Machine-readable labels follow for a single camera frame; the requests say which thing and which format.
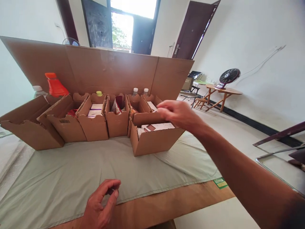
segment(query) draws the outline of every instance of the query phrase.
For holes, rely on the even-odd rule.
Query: small fan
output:
[[[225,89],[226,84],[232,83],[241,76],[241,72],[237,68],[229,69],[225,71],[219,78],[220,83],[215,87],[219,89]]]
[[[68,37],[63,41],[63,45],[74,45],[74,46],[80,46],[79,42],[75,40],[74,38]]]

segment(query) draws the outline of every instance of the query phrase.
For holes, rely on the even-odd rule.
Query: white bottle cap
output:
[[[40,86],[33,86],[34,91],[42,91]]]

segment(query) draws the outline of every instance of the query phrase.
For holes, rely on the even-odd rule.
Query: black baseboard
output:
[[[253,119],[250,119],[234,110],[231,110],[230,108],[227,108],[227,107],[224,107],[223,108],[223,112],[248,124],[249,126],[271,136],[271,135],[274,135],[274,134],[277,134],[278,131],[275,130],[275,129],[272,129],[268,126],[265,126],[264,124],[261,124],[257,121],[254,121]],[[280,140],[278,140],[279,142],[282,142],[284,144],[286,144],[287,146],[290,146],[290,147],[296,147],[296,146],[300,146],[303,142],[293,138],[293,137],[284,137],[284,138],[281,138]]]

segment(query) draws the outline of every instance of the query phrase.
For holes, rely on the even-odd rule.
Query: orange bottle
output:
[[[45,76],[48,78],[50,95],[53,97],[59,97],[69,94],[68,90],[57,79],[55,73],[45,73]]]

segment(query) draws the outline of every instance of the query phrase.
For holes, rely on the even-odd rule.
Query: hand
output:
[[[110,222],[112,211],[119,196],[118,188],[120,180],[105,180],[97,190],[89,197],[81,223],[81,229],[102,229]],[[102,200],[109,188],[115,189],[111,194],[105,208],[102,207]]]
[[[157,108],[158,112],[161,113],[161,116],[165,120],[170,121],[177,127],[191,133],[193,133],[197,127],[206,125],[190,108],[190,105],[184,101],[165,100],[158,104]]]

